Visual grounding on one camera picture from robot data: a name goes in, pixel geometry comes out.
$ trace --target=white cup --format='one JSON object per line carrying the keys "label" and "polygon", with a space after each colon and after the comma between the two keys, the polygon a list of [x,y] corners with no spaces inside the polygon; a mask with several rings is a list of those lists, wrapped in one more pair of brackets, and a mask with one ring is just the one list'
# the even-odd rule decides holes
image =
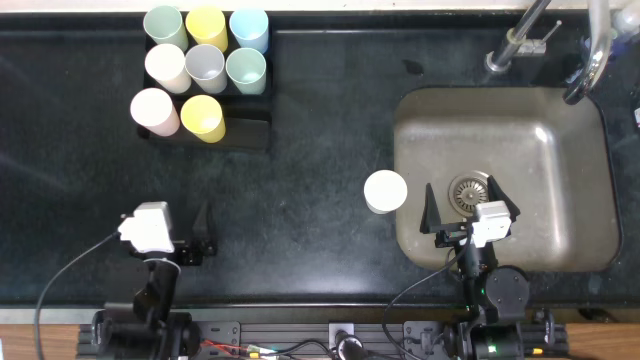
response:
{"label": "white cup", "polygon": [[227,87],[224,55],[213,45],[194,46],[185,57],[185,67],[193,80],[209,94],[217,94]]}
{"label": "white cup", "polygon": [[376,171],[364,183],[364,198],[369,210],[376,214],[386,214],[404,204],[407,199],[407,183],[394,171]]}
{"label": "white cup", "polygon": [[269,17],[264,10],[234,11],[229,27],[241,47],[256,49],[262,54],[269,49]]}
{"label": "white cup", "polygon": [[243,94],[262,94],[267,85],[267,61],[250,48],[235,50],[227,58],[227,75]]}
{"label": "white cup", "polygon": [[191,77],[184,65],[184,53],[172,44],[154,46],[144,60],[147,73],[174,94],[183,93],[191,86]]}
{"label": "white cup", "polygon": [[169,94],[156,88],[140,91],[131,100],[131,117],[138,124],[160,136],[175,134],[180,118]]}
{"label": "white cup", "polygon": [[182,14],[173,6],[163,5],[151,9],[142,22],[144,31],[157,44],[173,44],[186,51],[189,47]]}

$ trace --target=sink basin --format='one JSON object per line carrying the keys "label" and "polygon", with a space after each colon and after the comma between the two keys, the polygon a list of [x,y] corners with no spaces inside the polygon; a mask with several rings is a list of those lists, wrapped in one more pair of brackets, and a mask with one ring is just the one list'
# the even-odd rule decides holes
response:
{"label": "sink basin", "polygon": [[422,89],[395,114],[395,170],[409,196],[396,213],[400,247],[436,269],[447,249],[419,231],[431,183],[443,223],[486,201],[493,175],[522,214],[494,243],[501,264],[537,271],[602,270],[620,235],[602,119],[588,99],[574,106],[563,89]]}

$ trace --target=faucet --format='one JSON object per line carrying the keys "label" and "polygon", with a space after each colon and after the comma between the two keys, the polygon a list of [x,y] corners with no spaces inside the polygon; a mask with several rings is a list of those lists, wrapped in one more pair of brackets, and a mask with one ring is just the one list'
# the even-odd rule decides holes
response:
{"label": "faucet", "polygon": [[[547,8],[551,0],[536,0],[524,13],[520,22],[507,31],[506,39],[495,52],[486,55],[485,66],[493,73],[504,73],[514,56],[541,56],[546,41],[560,26],[560,22],[542,40],[528,40],[527,33]],[[562,96],[565,103],[577,104],[596,84],[609,59],[611,51],[611,19],[608,0],[588,0],[591,49],[586,66]]]}

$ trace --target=black countertop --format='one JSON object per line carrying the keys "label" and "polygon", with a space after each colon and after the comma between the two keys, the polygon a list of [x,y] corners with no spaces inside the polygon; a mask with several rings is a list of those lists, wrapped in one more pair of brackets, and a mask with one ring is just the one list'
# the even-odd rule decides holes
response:
{"label": "black countertop", "polygon": [[[142,88],[142,15],[4,16],[0,304],[32,306],[55,271],[141,202],[167,201],[176,222],[187,223],[204,199],[219,253],[183,269],[175,305],[386,302],[429,273],[400,250],[395,215],[374,215],[362,195],[372,172],[393,168],[400,99],[420,87],[563,86],[587,33],[585,14],[545,16],[532,36],[565,21],[547,55],[518,59],[500,77],[487,77],[482,59],[519,14],[272,14],[267,154],[136,136],[129,103]],[[531,273],[535,305],[640,303],[640,139],[631,113],[639,60],[634,47],[611,63],[593,96],[606,125],[620,255],[603,272]],[[130,300],[145,272],[114,242],[60,278],[47,303]],[[405,301],[462,300],[459,284],[440,276]]]}

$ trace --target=drain strainer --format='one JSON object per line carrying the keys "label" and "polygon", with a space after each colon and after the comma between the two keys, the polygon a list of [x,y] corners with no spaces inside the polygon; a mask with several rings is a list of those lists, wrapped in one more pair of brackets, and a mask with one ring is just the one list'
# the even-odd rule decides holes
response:
{"label": "drain strainer", "polygon": [[449,201],[460,215],[472,216],[476,205],[489,201],[487,178],[483,172],[470,171],[453,179],[449,186]]}

